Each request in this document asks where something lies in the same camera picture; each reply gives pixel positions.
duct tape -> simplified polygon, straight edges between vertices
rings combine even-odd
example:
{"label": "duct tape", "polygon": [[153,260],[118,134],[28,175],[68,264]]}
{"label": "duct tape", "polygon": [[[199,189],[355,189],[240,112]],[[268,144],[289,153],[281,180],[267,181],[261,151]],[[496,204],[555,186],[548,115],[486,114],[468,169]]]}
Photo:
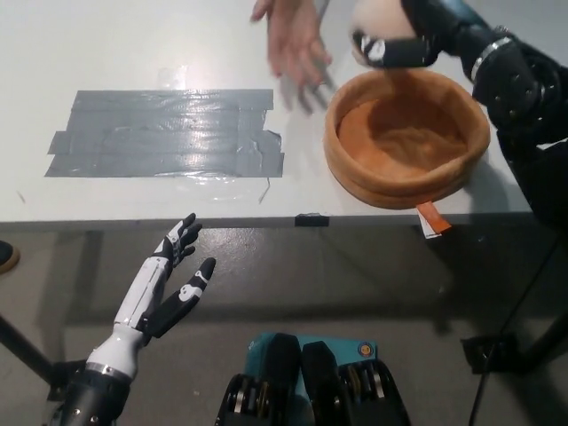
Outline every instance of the duct tape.
{"label": "duct tape", "polygon": [[49,154],[266,154],[279,153],[281,137],[267,130],[152,131],[119,128],[110,131],[58,131]]}
{"label": "duct tape", "polygon": [[48,178],[281,178],[283,153],[55,155]]}
{"label": "duct tape", "polygon": [[68,131],[110,131],[115,129],[191,131],[262,130],[265,111],[216,111],[187,114],[157,114],[152,111],[74,111]]}
{"label": "duct tape", "polygon": [[184,113],[274,108],[272,90],[78,91],[73,111],[154,111]]}

cable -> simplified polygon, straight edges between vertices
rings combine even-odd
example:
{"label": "cable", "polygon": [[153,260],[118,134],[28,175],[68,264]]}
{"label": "cable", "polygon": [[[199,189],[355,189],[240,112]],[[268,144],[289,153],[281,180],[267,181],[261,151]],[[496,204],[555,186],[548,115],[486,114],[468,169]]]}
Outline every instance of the cable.
{"label": "cable", "polygon": [[[529,293],[531,293],[531,290],[534,288],[534,285],[537,283],[540,276],[542,275],[542,272],[547,267],[550,258],[552,257],[552,255],[554,255],[556,248],[558,247],[558,243],[559,243],[559,239],[556,238],[554,243],[552,244],[552,246],[548,250],[547,254],[542,259],[542,262],[540,263],[539,268],[537,269],[537,271],[534,273],[533,277],[531,278],[531,280],[527,284],[525,291],[519,297],[517,303],[515,304],[515,306],[511,310],[507,319],[505,319],[505,322],[503,323],[503,325],[501,326],[501,329],[499,330],[499,334],[498,334],[497,339],[496,339],[497,341],[499,341],[499,339],[501,337],[503,337],[505,331],[509,327],[510,322],[515,318],[519,308],[521,307],[521,305],[523,304],[523,302],[525,301],[525,299],[527,298]],[[484,391],[485,391],[485,385],[487,383],[487,379],[489,378],[489,374],[490,374],[489,366],[491,365],[491,361],[493,360],[493,355],[495,353],[495,347],[496,346],[497,346],[497,344],[494,343],[493,346],[491,347],[491,350],[489,351],[489,356],[487,356],[487,360],[485,361],[484,372],[483,372],[483,374],[481,374],[481,379],[479,379],[479,385],[477,386],[476,397],[473,401],[473,407],[471,408],[471,414],[469,415],[469,423],[468,423],[469,426],[474,426],[474,424],[476,422],[477,412],[479,411],[481,399],[483,398],[483,394],[484,394]]]}

shoe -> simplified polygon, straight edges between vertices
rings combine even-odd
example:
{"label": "shoe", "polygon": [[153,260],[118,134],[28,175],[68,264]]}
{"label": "shoe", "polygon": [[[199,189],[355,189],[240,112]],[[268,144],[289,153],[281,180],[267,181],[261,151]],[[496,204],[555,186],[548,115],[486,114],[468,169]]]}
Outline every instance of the shoe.
{"label": "shoe", "polygon": [[5,241],[0,241],[0,274],[7,273],[20,261],[20,251]]}

gray floor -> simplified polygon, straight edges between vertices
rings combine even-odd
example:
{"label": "gray floor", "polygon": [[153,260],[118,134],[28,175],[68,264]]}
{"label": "gray floor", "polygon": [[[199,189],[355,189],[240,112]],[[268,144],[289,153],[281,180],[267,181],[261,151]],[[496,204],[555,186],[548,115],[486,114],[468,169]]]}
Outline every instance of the gray floor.
{"label": "gray floor", "polygon": [[[0,235],[23,253],[0,278],[0,312],[53,359],[84,358],[163,234]],[[212,424],[262,331],[376,340],[415,425],[467,424],[477,378],[460,339],[499,328],[551,241],[536,226],[455,229],[434,247],[411,228],[203,231],[169,289],[206,256],[215,278],[190,318],[141,354],[121,424]],[[554,255],[514,325],[527,342],[568,300],[565,260]],[[559,356],[523,381],[493,376],[478,424],[568,424],[567,371]],[[38,424],[45,395],[0,348],[0,424]]]}

orange bowl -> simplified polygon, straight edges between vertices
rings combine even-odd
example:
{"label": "orange bowl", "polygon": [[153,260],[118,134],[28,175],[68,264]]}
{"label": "orange bowl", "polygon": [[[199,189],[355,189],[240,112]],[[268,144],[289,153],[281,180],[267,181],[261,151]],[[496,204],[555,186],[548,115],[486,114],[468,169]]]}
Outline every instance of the orange bowl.
{"label": "orange bowl", "polygon": [[458,84],[424,69],[371,71],[337,91],[327,164],[352,195],[409,209],[460,189],[489,147],[489,122]]}

